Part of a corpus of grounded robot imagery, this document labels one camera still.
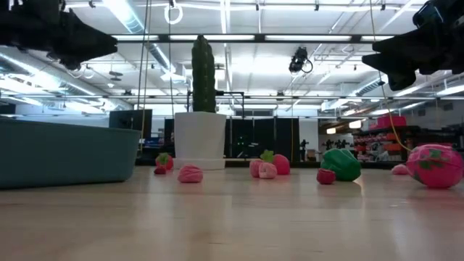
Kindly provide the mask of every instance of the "teal bin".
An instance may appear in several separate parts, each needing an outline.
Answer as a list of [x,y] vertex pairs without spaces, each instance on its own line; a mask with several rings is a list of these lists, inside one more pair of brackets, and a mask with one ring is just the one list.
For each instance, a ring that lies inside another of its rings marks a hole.
[[0,119],[0,189],[126,181],[140,132]]

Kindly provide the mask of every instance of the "white ring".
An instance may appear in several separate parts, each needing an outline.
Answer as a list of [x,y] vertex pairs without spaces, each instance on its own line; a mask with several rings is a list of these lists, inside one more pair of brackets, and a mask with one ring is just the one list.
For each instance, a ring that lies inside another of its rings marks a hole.
[[[169,10],[171,9],[178,9],[179,10],[179,15],[177,16],[177,18],[173,21],[171,21],[169,19]],[[182,17],[183,17],[183,10],[182,10],[182,7],[180,6],[175,6],[175,7],[170,7],[169,5],[165,7],[165,19],[166,19],[166,22],[170,25],[175,25],[176,23],[180,22],[182,20]]]

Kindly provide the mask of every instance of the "white planter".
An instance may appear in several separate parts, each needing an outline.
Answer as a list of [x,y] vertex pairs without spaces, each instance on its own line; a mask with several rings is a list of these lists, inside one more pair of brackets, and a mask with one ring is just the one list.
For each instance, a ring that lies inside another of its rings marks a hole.
[[192,164],[203,170],[224,169],[225,118],[210,112],[176,113],[174,168]]

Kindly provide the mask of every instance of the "ceiling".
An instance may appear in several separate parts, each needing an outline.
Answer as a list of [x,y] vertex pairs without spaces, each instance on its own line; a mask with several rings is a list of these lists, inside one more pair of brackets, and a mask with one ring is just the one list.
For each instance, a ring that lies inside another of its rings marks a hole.
[[[151,10],[151,19],[146,26],[151,34],[373,34],[368,0],[320,0],[319,11],[313,10],[315,1],[230,0],[230,3],[227,0],[222,1],[225,5],[224,10],[230,10],[224,11],[224,15],[221,15],[220,0],[177,0],[176,4],[182,7],[183,16],[178,23],[170,25],[165,19],[165,6],[168,1],[127,0],[142,22],[145,20],[146,3],[152,3],[152,7],[148,10]],[[380,7],[383,3],[380,0],[372,2],[374,7]],[[412,17],[424,2],[426,1],[386,0],[384,11],[378,8],[373,10],[376,33],[396,35],[415,29]],[[67,1],[67,5],[76,15],[91,27],[108,34],[129,33],[114,10],[107,8],[104,1],[94,1],[94,3],[96,8],[90,8],[88,0]],[[259,11],[255,9],[256,4],[260,5]],[[178,10],[174,9],[172,20],[177,15]],[[217,64],[224,65],[225,54],[228,54],[231,84],[228,85],[225,80],[224,70],[216,72],[217,88],[224,91],[243,91],[247,95],[276,95],[277,91],[296,96],[348,95],[365,81],[378,76],[377,71],[361,62],[362,55],[373,53],[370,44],[331,43],[319,46],[317,43],[228,43],[224,47],[223,43],[211,43],[211,46]],[[306,47],[309,53],[317,51],[310,57],[314,64],[313,72],[295,77],[288,68],[291,56],[299,46]],[[185,76],[191,77],[191,43],[159,43],[158,47],[171,63],[183,65],[186,68]],[[141,63],[142,50],[144,50],[144,61]],[[70,73],[76,80],[100,89],[103,93],[121,95],[125,90],[130,90],[133,95],[137,95],[139,89],[143,94],[146,88],[147,95],[166,95],[171,94],[172,87],[173,95],[186,94],[189,82],[171,85],[170,81],[163,80],[161,76],[165,71],[151,54],[147,54],[141,43],[120,43],[116,54],[88,61],[87,70],[66,72],[56,62],[50,63],[44,53],[29,52],[31,59],[38,59],[61,72]],[[121,81],[110,80],[112,77],[110,71],[122,73]],[[442,74],[440,72],[427,78],[418,75],[417,83],[442,77]],[[430,87],[425,86],[414,94],[420,95],[421,91],[427,94]],[[379,93],[379,90],[366,94],[366,96],[380,95],[382,93]],[[129,104],[136,103],[136,99],[124,100]],[[145,102],[170,103],[171,100],[147,99]],[[186,100],[175,99],[174,102],[183,104]],[[323,102],[322,99],[301,100],[299,105]],[[247,104],[249,103],[268,104],[276,103],[276,100],[247,101]],[[369,101],[364,101],[359,104],[351,103],[349,106],[362,108],[371,104]]]

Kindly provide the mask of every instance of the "wooden floor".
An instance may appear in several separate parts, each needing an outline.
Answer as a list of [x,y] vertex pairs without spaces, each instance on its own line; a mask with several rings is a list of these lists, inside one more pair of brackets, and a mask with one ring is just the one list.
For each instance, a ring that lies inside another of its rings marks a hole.
[[463,260],[464,184],[363,170],[319,186],[315,170],[292,171],[179,184],[138,167],[125,183],[2,191],[0,260]]

